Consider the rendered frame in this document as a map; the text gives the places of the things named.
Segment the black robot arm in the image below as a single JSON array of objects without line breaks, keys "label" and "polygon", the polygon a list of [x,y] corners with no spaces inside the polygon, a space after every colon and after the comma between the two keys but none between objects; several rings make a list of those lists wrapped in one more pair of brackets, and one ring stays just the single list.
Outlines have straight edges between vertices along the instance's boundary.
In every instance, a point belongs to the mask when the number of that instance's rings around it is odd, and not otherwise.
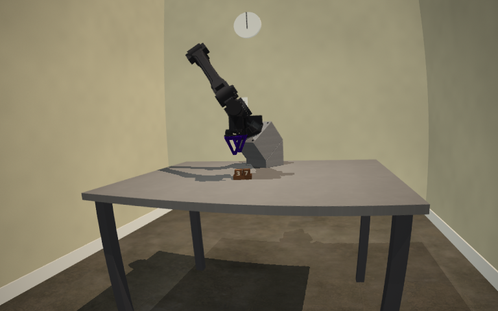
[{"label": "black robot arm", "polygon": [[[237,97],[239,97],[237,90],[233,85],[229,86],[228,83],[217,74],[216,70],[210,64],[210,61],[207,61],[207,59],[209,59],[208,53],[208,48],[204,43],[201,43],[188,50],[186,57],[191,64],[196,63],[201,67],[216,95],[215,98],[222,107],[226,106],[224,110],[227,115],[238,115],[239,112],[239,115],[243,115],[234,117],[234,128],[246,128],[246,132],[248,133],[247,138],[261,133],[263,127],[262,115],[251,115],[252,112],[243,99],[239,98],[237,100]],[[249,119],[245,117],[249,117]]]}]

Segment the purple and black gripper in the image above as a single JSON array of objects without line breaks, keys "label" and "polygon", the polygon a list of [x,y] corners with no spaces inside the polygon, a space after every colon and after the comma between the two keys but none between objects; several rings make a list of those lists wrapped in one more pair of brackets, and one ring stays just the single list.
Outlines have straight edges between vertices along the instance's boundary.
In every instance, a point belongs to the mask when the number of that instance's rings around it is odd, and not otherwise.
[{"label": "purple and black gripper", "polygon": [[[245,129],[235,129],[234,128],[234,117],[236,117],[236,116],[228,116],[228,117],[229,117],[229,130],[225,131],[224,138],[225,138],[228,146],[230,147],[232,154],[237,155],[237,152],[242,152],[242,149],[243,149],[243,146],[245,144],[245,141],[246,141],[248,134],[246,132],[246,128]],[[234,130],[231,130],[231,129],[234,129]],[[235,131],[235,130],[237,130],[237,131]],[[233,135],[233,133],[236,133],[236,135]],[[243,142],[242,142],[242,145],[239,149],[242,138],[243,138]],[[230,140],[233,140],[235,147],[236,147],[235,150],[233,150],[232,145],[230,143]]]}]

